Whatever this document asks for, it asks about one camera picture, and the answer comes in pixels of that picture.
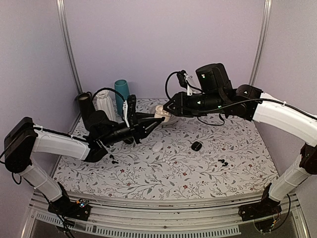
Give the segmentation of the small white case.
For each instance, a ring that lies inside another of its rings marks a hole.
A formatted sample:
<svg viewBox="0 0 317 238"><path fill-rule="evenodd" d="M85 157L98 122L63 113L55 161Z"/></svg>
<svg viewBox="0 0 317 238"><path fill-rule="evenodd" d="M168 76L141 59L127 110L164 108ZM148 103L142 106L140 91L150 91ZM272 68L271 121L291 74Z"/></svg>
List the small white case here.
<svg viewBox="0 0 317 238"><path fill-rule="evenodd" d="M155 114L154 118L162 119L164 118L163 122L161 122L162 125L170 125L173 124L172 114L165 111L163 109L163 105L157 105L155 107Z"/></svg>

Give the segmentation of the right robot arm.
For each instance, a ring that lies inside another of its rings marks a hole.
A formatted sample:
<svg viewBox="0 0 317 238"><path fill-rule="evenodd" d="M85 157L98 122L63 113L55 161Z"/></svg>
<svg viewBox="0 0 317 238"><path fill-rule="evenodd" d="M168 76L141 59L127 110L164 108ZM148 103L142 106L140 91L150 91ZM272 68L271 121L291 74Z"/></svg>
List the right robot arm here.
<svg viewBox="0 0 317 238"><path fill-rule="evenodd" d="M207 114L238 116L286 131L305 142L296 161L274 183L268 185L256 212L267 216L280 201L311 175L317 173L317 118L254 86L234 89L222 63L196 70L201 88L198 93L178 92L169 98L164 110L177 117Z"/></svg>

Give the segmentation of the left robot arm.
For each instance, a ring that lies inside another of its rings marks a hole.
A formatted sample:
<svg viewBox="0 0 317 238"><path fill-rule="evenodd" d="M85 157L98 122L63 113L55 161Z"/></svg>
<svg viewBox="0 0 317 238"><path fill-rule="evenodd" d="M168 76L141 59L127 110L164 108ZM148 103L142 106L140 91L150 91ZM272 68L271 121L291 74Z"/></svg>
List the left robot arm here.
<svg viewBox="0 0 317 238"><path fill-rule="evenodd" d="M109 120L104 111L98 110L85 120L89 134L78 138L45 129L25 117L6 136L2 163L12 174L19 174L44 194L61 214L70 215L74 208L67 193L31 160L31 154L44 152L95 163L107 154L107 146L131 138L140 143L163 120L153 114L133 113L125 122L117 123Z"/></svg>

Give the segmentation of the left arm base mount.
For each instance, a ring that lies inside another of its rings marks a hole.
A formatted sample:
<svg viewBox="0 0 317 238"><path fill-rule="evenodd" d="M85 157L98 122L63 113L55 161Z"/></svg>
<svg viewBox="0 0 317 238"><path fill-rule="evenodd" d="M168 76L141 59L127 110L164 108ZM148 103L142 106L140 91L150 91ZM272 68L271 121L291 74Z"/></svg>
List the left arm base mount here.
<svg viewBox="0 0 317 238"><path fill-rule="evenodd" d="M60 198L50 202L48 211L67 218L73 218L81 221L88 221L92 207L90 205L81 205L72 202L68 198Z"/></svg>

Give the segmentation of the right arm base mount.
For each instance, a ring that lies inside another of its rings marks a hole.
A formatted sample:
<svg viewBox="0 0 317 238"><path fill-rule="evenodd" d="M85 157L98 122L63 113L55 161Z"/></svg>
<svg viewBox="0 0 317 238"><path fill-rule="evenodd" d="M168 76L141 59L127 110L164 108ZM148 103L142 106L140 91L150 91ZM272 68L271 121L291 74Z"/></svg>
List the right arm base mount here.
<svg viewBox="0 0 317 238"><path fill-rule="evenodd" d="M268 199L242 205L239 207L238 214L242 218L242 221L249 221L278 214L281 211L280 202Z"/></svg>

